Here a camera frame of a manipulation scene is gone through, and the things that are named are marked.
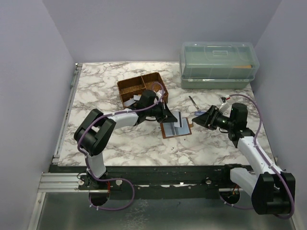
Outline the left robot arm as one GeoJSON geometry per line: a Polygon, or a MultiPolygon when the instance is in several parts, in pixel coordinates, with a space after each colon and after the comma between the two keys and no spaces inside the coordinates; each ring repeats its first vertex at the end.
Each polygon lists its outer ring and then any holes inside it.
{"type": "Polygon", "coordinates": [[[113,131],[137,126],[149,117],[153,117],[158,123],[177,122],[162,97],[155,91],[145,90],[138,101],[124,110],[104,114],[93,109],[77,128],[74,139],[78,151],[84,154],[87,173],[91,176],[90,184],[95,189],[102,189],[106,185],[103,150],[113,131]]]}

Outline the grey credit card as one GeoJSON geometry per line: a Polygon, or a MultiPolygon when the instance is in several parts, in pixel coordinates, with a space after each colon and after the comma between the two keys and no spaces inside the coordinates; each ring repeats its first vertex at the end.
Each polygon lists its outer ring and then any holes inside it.
{"type": "Polygon", "coordinates": [[[186,119],[182,117],[182,114],[180,111],[175,111],[174,116],[177,119],[176,122],[174,122],[174,127],[176,128],[183,128],[186,123],[186,119]]]}

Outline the brown leather card holder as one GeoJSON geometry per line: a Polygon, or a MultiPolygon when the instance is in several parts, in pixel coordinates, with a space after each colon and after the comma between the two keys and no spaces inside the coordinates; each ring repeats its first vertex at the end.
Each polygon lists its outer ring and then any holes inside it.
{"type": "Polygon", "coordinates": [[[181,123],[182,127],[176,127],[174,123],[161,123],[160,127],[163,139],[191,135],[191,128],[194,127],[193,122],[189,123],[189,120],[185,117],[182,118],[181,123]]]}

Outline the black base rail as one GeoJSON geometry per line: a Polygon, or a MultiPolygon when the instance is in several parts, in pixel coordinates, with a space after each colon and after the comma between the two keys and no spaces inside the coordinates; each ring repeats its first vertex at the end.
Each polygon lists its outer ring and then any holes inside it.
{"type": "Polygon", "coordinates": [[[220,194],[238,198],[238,186],[230,180],[232,165],[225,166],[108,166],[102,181],[87,175],[84,166],[51,165],[50,173],[76,174],[75,191],[93,200],[109,199],[218,199],[220,194]]]}

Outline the clear lidded plastic box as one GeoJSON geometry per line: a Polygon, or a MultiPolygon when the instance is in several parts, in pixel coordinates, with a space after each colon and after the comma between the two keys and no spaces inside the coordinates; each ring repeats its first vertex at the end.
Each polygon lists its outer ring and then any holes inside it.
{"type": "Polygon", "coordinates": [[[181,88],[243,89],[259,69],[252,43],[185,42],[179,55],[181,88]]]}

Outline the brown woven basket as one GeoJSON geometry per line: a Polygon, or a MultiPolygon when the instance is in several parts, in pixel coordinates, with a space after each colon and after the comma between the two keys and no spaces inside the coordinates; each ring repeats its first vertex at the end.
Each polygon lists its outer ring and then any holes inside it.
{"type": "Polygon", "coordinates": [[[126,108],[125,102],[132,99],[134,95],[141,95],[144,90],[153,90],[158,92],[161,87],[155,82],[159,82],[164,88],[163,102],[168,103],[168,91],[158,72],[141,75],[138,77],[120,80],[117,82],[119,97],[121,99],[123,108],[126,108]]]}

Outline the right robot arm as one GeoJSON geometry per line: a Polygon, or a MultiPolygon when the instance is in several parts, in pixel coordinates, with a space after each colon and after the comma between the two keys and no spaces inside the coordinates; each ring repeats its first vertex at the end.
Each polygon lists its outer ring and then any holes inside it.
{"type": "Polygon", "coordinates": [[[295,178],[276,166],[259,146],[256,135],[247,127],[247,116],[247,106],[234,103],[229,117],[212,105],[192,121],[209,130],[226,130],[228,138],[254,171],[250,174],[245,168],[232,168],[221,175],[223,186],[230,188],[237,184],[241,187],[251,197],[253,209],[259,215],[290,217],[295,210],[295,178]]]}

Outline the stack of credit cards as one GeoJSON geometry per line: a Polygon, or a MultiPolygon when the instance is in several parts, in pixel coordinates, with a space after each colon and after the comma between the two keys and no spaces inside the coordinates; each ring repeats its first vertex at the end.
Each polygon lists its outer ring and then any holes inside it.
{"type": "Polygon", "coordinates": [[[123,103],[123,105],[124,105],[125,107],[129,107],[129,106],[131,106],[132,104],[134,104],[135,102],[139,101],[140,98],[141,98],[141,95],[140,95],[140,94],[138,94],[138,95],[133,95],[133,97],[130,98],[130,99],[128,99],[127,101],[125,101],[125,102],[123,103]]]}

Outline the aluminium side rail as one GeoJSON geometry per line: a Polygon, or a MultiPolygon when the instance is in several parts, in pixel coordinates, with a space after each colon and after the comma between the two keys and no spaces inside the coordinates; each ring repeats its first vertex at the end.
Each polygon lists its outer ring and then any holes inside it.
{"type": "Polygon", "coordinates": [[[64,118],[63,118],[63,121],[62,121],[62,124],[61,124],[59,137],[58,137],[56,147],[55,147],[55,150],[54,150],[54,154],[53,154],[53,157],[52,157],[52,164],[55,164],[55,165],[57,165],[58,162],[59,162],[60,153],[61,153],[61,150],[62,150],[62,145],[63,145],[65,133],[66,133],[66,128],[67,128],[70,113],[71,113],[71,107],[72,107],[73,99],[75,97],[76,88],[77,88],[78,81],[79,81],[79,78],[80,78],[83,63],[76,63],[75,65],[76,65],[76,69],[74,71],[74,75],[73,75],[71,85],[70,85],[70,94],[69,94],[67,106],[66,106],[66,109],[65,109],[65,112],[64,112],[64,118]]]}

